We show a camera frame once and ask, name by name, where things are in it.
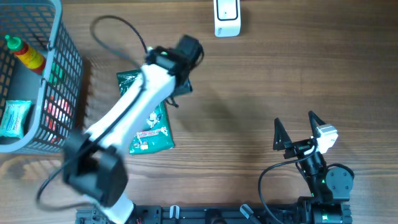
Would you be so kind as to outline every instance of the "motion-blurred robot arm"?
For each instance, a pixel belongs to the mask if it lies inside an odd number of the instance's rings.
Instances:
[[[85,134],[75,131],[65,143],[65,161],[73,162],[66,166],[63,181],[87,195],[112,222],[124,224],[134,211],[124,193],[127,148],[154,108],[179,94],[201,55],[201,44],[187,35],[175,49],[152,49],[141,74],[115,106]]]

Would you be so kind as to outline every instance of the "wooden tabletop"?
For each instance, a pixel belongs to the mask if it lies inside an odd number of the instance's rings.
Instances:
[[[352,168],[354,223],[398,218],[398,2],[242,1],[238,37],[214,36],[213,3],[66,4],[63,20],[85,58],[79,120],[84,128],[119,98],[116,72],[133,69],[96,44],[89,24],[114,14],[131,21],[149,46],[174,46],[182,34],[203,44],[194,92],[169,107],[176,148],[128,156],[128,195],[138,205],[241,205],[260,200],[259,174],[284,161],[272,150],[274,119],[293,141],[309,138],[308,111],[338,129],[325,159]],[[98,35],[141,59],[127,27],[104,22]],[[0,156],[0,223],[74,223],[74,210],[45,213],[34,195],[59,155]],[[60,180],[48,203],[75,202]],[[309,195],[294,165],[263,180],[269,203]]]

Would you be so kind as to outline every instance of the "teal packet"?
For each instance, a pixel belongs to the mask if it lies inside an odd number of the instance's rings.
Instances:
[[[129,89],[139,74],[138,70],[118,72],[120,95]],[[167,110],[164,102],[156,106],[155,110],[146,119],[146,124],[141,132],[136,133],[129,146],[130,154],[154,153],[174,147],[170,131]]]
[[[31,101],[7,100],[0,124],[0,136],[22,139],[24,123],[31,105]]]

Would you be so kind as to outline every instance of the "yellow label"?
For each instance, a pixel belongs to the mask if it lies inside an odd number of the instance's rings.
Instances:
[[[31,46],[29,46],[26,53],[17,55],[17,57],[29,69],[39,68],[44,61],[43,55],[38,53]]]

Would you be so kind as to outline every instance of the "plastic basket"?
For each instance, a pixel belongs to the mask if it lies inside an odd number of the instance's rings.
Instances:
[[[0,119],[6,100],[30,100],[22,139],[0,137],[0,152],[59,152],[75,123],[83,61],[62,20],[59,0],[0,1]],[[7,48],[20,37],[47,58],[42,76]]]

